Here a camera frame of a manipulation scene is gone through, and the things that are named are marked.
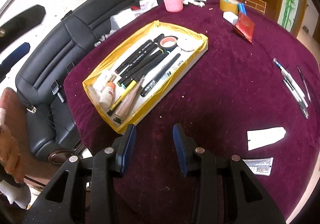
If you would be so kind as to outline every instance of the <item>correction fluid bottle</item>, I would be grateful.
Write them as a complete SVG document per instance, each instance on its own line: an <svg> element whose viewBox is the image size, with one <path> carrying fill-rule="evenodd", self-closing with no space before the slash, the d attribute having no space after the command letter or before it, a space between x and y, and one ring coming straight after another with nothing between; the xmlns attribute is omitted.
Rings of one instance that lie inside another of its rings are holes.
<svg viewBox="0 0 320 224"><path fill-rule="evenodd" d="M102 91L99 105L104 108L108 109L111 105L112 98L113 98L113 92L115 90L116 86L113 82L108 82L104 90Z"/></svg>

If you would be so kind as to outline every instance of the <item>round table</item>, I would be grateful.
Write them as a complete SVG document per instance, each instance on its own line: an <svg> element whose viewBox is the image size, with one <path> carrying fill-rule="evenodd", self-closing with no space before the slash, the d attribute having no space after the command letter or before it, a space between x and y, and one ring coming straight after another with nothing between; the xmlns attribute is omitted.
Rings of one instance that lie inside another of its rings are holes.
<svg viewBox="0 0 320 224"><path fill-rule="evenodd" d="M119 135L102 120L83 90L82 81L92 70L124 39L153 20L208 36L204 56L137 125L129 171L124 179L115 180L116 191L146 223L188 223L191 216L194 180L180 172L172 139L175 123L181 123L186 135L216 155L273 157L271 175L257 178L286 219L308 185L319 153L318 65L290 33L246 9L255 23L253 44L222 18L219 0L207 0L204 8L185 6L179 13L169 13L161 4L91 51L64 82L82 142L95 154ZM303 86L296 69L300 66L312 100L308 120L283 84L274 57ZM285 137L248 151L247 131L272 127L284 127Z"/></svg>

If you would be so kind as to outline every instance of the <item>orange cap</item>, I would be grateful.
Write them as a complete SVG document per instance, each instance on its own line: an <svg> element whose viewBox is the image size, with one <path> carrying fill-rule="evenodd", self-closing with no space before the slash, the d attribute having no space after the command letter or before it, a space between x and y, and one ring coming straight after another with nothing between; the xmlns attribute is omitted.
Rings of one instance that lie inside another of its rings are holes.
<svg viewBox="0 0 320 224"><path fill-rule="evenodd" d="M106 87L107 86L111 87L113 90L116 88L115 84L112 81L108 82Z"/></svg>

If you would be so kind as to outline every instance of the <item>floor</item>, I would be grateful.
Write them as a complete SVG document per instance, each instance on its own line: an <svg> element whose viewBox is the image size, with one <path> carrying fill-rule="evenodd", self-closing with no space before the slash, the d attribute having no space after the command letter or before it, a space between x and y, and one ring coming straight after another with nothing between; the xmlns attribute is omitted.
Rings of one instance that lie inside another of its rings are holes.
<svg viewBox="0 0 320 224"><path fill-rule="evenodd" d="M320 44L317 43L310 34L306 33L302 28L300 29L297 39L313 54L313 56L316 58L316 61L320 63ZM320 153L318 155L318 159L313 171L313 174L310 178L310 182L307 186L307 189L300 199L298 205L293 210L289 218L287 219L287 224L289 224L300 212L300 210L303 208L307 200L309 199L311 193L313 192L318 180L320 178Z"/></svg>

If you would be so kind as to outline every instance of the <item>tape roll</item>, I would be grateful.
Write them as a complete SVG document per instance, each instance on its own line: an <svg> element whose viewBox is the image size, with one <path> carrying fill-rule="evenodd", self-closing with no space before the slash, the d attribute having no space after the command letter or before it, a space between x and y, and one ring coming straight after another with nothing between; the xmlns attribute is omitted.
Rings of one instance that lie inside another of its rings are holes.
<svg viewBox="0 0 320 224"><path fill-rule="evenodd" d="M237 0L220 0L220 10L224 12L233 12L235 15L239 14L239 2Z"/></svg>
<svg viewBox="0 0 320 224"><path fill-rule="evenodd" d="M159 41L160 49L171 52L177 47L177 37L167 36Z"/></svg>

